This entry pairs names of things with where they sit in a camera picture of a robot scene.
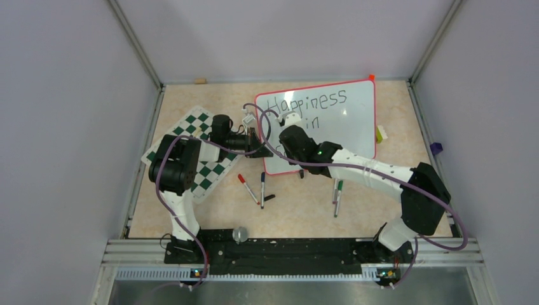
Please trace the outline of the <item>pink framed whiteboard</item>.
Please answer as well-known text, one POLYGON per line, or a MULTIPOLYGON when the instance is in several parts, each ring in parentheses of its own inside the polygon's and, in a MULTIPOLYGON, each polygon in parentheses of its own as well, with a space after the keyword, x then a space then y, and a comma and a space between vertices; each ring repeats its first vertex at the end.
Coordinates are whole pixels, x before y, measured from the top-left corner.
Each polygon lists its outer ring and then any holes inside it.
POLYGON ((268 117, 261 118, 269 143, 285 152, 276 117, 296 112, 300 127, 315 142, 337 143, 359 156, 376 156, 376 85, 373 78, 279 90, 256 95, 254 102, 268 117))

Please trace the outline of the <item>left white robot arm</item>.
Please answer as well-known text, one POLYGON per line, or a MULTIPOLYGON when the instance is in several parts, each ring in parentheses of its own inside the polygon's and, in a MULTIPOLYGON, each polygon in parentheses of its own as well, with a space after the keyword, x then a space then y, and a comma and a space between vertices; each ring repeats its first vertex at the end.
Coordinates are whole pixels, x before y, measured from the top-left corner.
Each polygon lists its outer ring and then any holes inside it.
POLYGON ((163 136, 150 162, 148 176, 154 183, 156 195, 168 210, 172 220, 170 251, 178 251, 188 262, 203 257, 204 246, 198 239, 200 225, 194 215, 193 197, 213 184, 207 179, 214 164, 219 175, 237 155, 248 158, 272 157, 273 153, 261 142, 254 127, 242 126, 233 130, 232 119, 225 114, 202 124, 207 137, 174 132, 163 136))

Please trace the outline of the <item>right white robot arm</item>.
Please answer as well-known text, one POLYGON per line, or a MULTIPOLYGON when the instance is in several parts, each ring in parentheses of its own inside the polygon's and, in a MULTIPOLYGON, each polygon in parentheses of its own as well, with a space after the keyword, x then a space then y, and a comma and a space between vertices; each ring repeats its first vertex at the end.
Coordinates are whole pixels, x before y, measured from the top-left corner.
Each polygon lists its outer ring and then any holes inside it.
POLYGON ((390 196, 401 215, 383 225, 372 245, 381 262, 391 261, 399 248, 418 235, 431 236, 444 216, 451 195, 432 165, 409 168, 361 157, 333 142, 317 144, 298 126, 279 135, 285 155, 314 175, 352 181, 390 196))

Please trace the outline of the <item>blue capped marker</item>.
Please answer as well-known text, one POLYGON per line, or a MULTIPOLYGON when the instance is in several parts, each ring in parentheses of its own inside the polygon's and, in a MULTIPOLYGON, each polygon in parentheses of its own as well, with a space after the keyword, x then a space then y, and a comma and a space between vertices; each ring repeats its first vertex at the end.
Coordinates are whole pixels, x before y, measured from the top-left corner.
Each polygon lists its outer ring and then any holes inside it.
POLYGON ((261 172, 261 197, 260 197, 260 207, 263 210, 264 209, 264 201, 265 201, 265 178, 266 173, 261 172))

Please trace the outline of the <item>red capped marker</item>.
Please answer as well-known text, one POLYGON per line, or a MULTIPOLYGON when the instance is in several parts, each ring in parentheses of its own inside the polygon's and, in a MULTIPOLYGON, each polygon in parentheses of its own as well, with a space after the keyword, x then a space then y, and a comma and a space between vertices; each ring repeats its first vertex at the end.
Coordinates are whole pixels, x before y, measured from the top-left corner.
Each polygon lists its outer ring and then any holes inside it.
POLYGON ((260 205, 261 202, 259 201, 258 197, 254 194, 253 190, 249 187, 247 184, 247 181, 244 179, 242 174, 238 174, 239 181, 243 184, 243 186, 246 188, 247 192, 249 193, 250 197, 253 199, 254 203, 257 205, 260 205))

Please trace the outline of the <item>green capped marker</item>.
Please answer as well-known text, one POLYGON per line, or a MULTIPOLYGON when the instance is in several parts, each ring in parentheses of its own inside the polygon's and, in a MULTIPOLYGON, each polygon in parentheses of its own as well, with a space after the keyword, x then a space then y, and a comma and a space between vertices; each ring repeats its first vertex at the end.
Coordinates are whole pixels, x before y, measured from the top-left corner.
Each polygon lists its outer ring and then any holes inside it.
POLYGON ((334 217, 335 217, 335 218, 338 217, 338 213, 339 213, 342 189, 343 189, 343 181, 340 180, 340 181, 338 182, 338 185, 337 185, 337 189, 336 189, 336 197, 335 197, 335 202, 334 202, 334 204, 335 204, 335 207, 334 207, 334 217))

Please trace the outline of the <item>purple capped marker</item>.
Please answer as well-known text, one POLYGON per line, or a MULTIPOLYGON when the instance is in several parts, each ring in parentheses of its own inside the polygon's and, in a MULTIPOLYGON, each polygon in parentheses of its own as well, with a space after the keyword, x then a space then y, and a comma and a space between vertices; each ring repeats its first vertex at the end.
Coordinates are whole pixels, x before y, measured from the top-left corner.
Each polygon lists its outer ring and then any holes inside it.
POLYGON ((338 185, 339 185, 339 179, 334 179, 334 185, 332 188, 332 204, 335 205, 337 202, 337 196, 338 196, 338 185))

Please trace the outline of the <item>green and white toy brick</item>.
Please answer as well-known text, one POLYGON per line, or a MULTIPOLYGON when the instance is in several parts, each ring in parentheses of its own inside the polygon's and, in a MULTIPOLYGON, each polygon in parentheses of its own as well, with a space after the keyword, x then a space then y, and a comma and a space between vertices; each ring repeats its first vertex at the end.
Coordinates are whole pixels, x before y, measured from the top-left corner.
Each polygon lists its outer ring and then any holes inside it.
POLYGON ((376 143, 380 144, 388 138, 385 129, 381 125, 376 126, 376 143))

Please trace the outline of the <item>grey round knob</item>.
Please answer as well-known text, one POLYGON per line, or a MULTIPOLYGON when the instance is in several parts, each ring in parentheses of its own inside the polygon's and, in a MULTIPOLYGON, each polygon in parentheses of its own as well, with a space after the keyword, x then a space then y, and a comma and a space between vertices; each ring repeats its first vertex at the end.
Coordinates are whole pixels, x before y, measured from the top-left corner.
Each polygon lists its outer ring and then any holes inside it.
POLYGON ((249 233, 246 227, 234 228, 232 235, 233 235, 233 240, 236 243, 243 243, 247 241, 249 238, 249 233))

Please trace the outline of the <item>small wooden block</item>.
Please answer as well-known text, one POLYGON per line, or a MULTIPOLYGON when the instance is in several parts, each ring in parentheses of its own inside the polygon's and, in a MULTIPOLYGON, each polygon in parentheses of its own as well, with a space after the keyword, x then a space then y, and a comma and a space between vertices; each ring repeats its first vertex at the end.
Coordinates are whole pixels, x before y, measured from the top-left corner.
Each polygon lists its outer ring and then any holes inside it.
POLYGON ((207 79, 206 78, 197 78, 194 80, 193 82, 195 85, 205 85, 207 84, 207 79))

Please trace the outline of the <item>purple toy block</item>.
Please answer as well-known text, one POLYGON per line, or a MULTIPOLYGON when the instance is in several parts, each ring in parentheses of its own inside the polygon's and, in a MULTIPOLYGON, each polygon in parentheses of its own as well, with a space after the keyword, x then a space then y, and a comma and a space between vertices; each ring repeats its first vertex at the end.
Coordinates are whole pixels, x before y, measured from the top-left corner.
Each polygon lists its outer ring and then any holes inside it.
POLYGON ((444 148, 441 143, 433 142, 430 144, 430 150, 431 150, 432 155, 436 156, 439 153, 441 153, 444 150, 444 148))

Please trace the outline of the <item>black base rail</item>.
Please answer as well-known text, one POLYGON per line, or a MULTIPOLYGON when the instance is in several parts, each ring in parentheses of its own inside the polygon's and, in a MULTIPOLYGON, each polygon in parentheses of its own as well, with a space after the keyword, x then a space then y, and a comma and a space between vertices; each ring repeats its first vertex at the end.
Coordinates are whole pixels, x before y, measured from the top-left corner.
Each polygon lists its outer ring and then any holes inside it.
POLYGON ((358 275, 366 264, 410 263, 413 246, 392 252, 379 241, 354 238, 249 238, 237 242, 232 229, 202 229, 198 241, 171 238, 166 264, 209 265, 210 275, 358 275))

